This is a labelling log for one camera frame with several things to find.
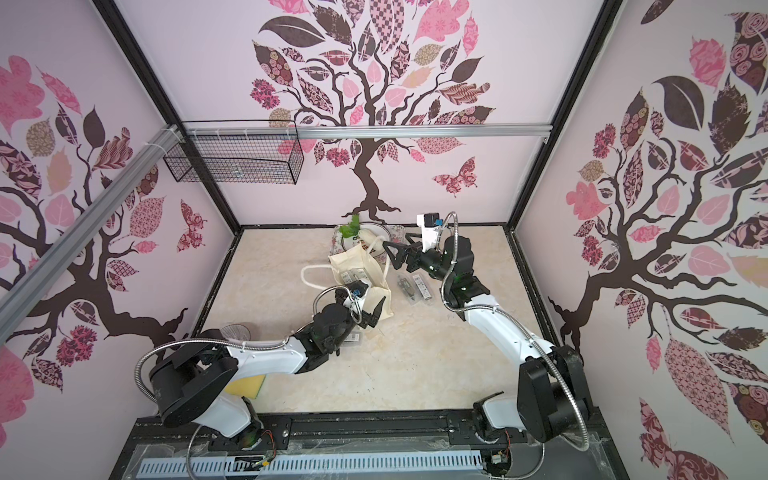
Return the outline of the cream canvas tote bag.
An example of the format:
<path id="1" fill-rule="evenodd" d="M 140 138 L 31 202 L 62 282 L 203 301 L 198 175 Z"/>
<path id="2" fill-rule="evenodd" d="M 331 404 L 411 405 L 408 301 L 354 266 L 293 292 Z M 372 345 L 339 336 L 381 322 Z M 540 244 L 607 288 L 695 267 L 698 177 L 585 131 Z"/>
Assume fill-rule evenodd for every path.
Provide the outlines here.
<path id="1" fill-rule="evenodd" d="M 350 285 L 361 281 L 367 290 L 357 300 L 360 313 L 373 316 L 381 306 L 379 319 L 386 320 L 394 316 L 392 310 L 392 290 L 387 282 L 391 260 L 386 258 L 381 265 L 377 258 L 384 253 L 386 236 L 374 236 L 369 229 L 360 231 L 362 239 L 350 249 L 332 254 L 323 264 L 307 265 L 301 269 L 302 283 L 316 290 L 325 290 L 326 286 L 312 283 L 307 279 L 307 272 L 316 269 L 329 269 L 337 285 Z"/>

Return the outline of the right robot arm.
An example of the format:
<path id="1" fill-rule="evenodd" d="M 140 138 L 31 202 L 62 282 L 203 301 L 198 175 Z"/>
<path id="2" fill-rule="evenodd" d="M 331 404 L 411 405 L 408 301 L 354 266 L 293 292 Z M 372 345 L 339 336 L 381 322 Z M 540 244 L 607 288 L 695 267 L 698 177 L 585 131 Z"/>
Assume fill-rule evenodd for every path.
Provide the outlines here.
<path id="1" fill-rule="evenodd" d="M 497 392 L 473 405 L 477 436 L 487 443 L 502 430 L 528 434 L 539 443 L 562 436 L 576 450 L 589 448 L 587 420 L 593 410 L 583 364 L 570 347 L 546 341 L 506 312 L 474 274 L 471 241 L 453 236 L 444 248 L 425 251 L 420 242 L 386 242 L 391 265 L 422 270 L 441 282 L 443 305 L 483 333 L 517 369 L 517 390 Z"/>

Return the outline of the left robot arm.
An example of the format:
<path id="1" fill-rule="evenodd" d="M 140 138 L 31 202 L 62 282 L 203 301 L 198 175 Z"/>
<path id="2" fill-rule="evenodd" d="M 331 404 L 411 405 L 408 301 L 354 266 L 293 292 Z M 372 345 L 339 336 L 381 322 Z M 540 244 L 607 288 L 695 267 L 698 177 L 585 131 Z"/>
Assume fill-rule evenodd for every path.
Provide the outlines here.
<path id="1" fill-rule="evenodd" d="M 271 374 L 303 374 L 327 362 L 355 327 L 375 327 L 386 300 L 373 311 L 354 312 L 362 300 L 337 299 L 313 315 L 312 321 L 283 344 L 234 342 L 220 331 L 174 344 L 175 351 L 149 373 L 150 397 L 167 428 L 196 423 L 233 438 L 258 427 L 256 415 L 242 395 L 227 393 L 230 384 Z"/>

